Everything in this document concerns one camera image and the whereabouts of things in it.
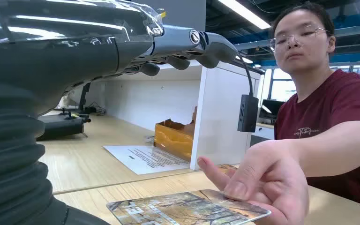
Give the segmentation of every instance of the ceiling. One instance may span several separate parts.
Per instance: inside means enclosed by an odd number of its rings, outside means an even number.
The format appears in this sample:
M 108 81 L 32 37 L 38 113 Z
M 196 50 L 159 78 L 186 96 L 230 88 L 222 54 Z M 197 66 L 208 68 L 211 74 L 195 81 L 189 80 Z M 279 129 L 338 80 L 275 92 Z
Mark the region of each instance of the ceiling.
M 279 13 L 300 0 L 237 0 L 250 11 L 272 24 Z M 330 14 L 335 29 L 342 35 L 337 37 L 333 62 L 360 60 L 360 0 L 311 0 L 324 6 Z M 270 38 L 270 30 L 261 30 L 245 18 L 233 12 L 218 0 L 206 0 L 206 31 L 218 33 L 231 43 L 249 43 Z M 254 64 L 274 66 L 272 51 L 267 46 L 239 45 L 241 54 Z

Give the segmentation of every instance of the cardboard box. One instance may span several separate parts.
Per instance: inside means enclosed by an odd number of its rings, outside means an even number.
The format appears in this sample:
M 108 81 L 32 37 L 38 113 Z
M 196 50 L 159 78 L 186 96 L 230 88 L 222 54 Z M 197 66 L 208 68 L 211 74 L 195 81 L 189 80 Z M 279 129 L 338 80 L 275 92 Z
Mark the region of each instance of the cardboard box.
M 155 125 L 154 146 L 171 153 L 188 162 L 194 141 L 196 110 L 190 124 L 183 125 L 167 119 Z

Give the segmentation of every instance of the wooden desk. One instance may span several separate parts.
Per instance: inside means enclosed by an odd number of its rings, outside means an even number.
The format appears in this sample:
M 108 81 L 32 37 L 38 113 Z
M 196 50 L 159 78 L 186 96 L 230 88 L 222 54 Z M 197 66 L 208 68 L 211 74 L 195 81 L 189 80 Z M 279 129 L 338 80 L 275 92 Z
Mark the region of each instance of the wooden desk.
M 40 161 L 49 166 L 48 179 L 54 193 L 121 184 L 179 173 L 191 169 L 137 175 L 107 150 L 106 145 L 151 145 L 145 136 L 154 132 L 110 116 L 91 116 L 84 124 L 88 135 L 72 135 L 54 141 L 39 142 L 46 147 Z
M 217 190 L 202 172 L 193 172 L 61 194 L 56 195 L 56 197 L 68 205 L 89 212 L 112 225 L 119 225 L 120 223 L 105 206 L 108 202 L 208 188 Z M 305 224 L 360 224 L 360 204 L 310 187 L 310 214 Z

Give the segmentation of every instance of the woman's right hand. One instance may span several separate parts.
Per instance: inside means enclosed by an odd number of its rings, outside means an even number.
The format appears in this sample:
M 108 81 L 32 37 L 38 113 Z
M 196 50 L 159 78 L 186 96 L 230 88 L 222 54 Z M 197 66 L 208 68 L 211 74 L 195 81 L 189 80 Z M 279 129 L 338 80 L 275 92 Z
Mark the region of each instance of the woman's right hand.
M 206 157 L 198 164 L 206 176 L 232 199 L 270 210 L 258 225 L 302 225 L 308 213 L 307 180 L 286 141 L 266 141 L 249 148 L 239 168 L 224 174 Z

